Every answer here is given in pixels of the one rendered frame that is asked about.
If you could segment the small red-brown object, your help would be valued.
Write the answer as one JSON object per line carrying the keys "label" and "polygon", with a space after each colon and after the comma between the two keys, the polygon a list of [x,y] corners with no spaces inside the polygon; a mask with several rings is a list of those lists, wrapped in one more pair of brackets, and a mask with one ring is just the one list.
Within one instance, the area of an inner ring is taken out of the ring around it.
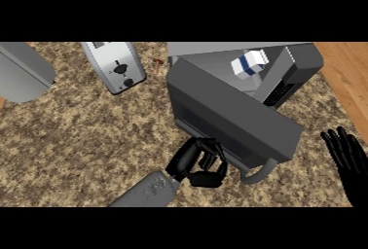
{"label": "small red-brown object", "polygon": [[153,74],[158,74],[159,66],[164,64],[164,61],[159,58],[153,58]]}

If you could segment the grey rounded appliance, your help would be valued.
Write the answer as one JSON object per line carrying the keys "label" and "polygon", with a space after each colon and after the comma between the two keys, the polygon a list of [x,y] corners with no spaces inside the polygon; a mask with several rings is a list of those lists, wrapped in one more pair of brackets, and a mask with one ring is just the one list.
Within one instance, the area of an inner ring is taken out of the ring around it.
{"label": "grey rounded appliance", "polygon": [[49,91],[56,73],[25,42],[0,42],[0,96],[23,103]]}

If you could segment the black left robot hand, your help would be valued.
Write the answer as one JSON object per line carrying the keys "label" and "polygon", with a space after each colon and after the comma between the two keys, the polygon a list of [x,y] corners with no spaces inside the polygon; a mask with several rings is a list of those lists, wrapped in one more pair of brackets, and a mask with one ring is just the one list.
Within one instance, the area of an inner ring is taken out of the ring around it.
{"label": "black left robot hand", "polygon": [[214,138],[190,137],[179,148],[165,171],[176,181],[193,187],[218,188],[227,174],[227,160]]}

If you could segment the white and blue milk carton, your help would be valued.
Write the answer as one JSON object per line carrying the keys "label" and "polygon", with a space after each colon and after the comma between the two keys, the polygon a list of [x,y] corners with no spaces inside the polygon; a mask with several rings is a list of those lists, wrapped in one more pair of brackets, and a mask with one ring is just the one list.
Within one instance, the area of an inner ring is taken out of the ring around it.
{"label": "white and blue milk carton", "polygon": [[244,80],[257,74],[269,63],[269,58],[263,50],[248,51],[232,62],[235,75]]}

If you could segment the grey microwave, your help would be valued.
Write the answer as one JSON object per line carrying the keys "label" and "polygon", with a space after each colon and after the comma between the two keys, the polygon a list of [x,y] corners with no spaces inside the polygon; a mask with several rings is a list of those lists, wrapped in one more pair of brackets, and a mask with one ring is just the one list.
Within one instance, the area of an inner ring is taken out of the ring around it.
{"label": "grey microwave", "polygon": [[[183,58],[273,109],[323,67],[323,57],[312,42],[168,42],[167,49],[171,65]],[[247,52],[260,50],[269,63],[242,80],[230,62]]]}

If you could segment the silver toaster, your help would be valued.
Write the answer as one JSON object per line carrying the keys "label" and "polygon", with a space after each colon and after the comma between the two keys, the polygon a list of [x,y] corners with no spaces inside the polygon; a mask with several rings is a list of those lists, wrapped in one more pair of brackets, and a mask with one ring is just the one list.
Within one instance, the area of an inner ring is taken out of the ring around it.
{"label": "silver toaster", "polygon": [[131,42],[81,42],[93,70],[117,95],[145,81],[146,75]]}

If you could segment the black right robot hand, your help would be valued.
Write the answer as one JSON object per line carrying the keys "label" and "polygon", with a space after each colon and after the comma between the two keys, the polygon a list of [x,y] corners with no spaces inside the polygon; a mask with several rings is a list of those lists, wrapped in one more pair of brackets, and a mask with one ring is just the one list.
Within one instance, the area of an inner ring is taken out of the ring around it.
{"label": "black right robot hand", "polygon": [[368,156],[351,134],[341,126],[320,132],[338,169],[341,186],[350,205],[368,208]]}

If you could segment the grey microwave door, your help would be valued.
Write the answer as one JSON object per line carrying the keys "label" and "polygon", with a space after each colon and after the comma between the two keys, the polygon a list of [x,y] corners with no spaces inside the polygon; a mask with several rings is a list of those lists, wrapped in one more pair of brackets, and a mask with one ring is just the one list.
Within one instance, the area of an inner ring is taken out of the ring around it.
{"label": "grey microwave door", "polygon": [[258,183],[292,159],[301,125],[184,59],[170,68],[167,87],[177,126],[220,142],[241,183]]}

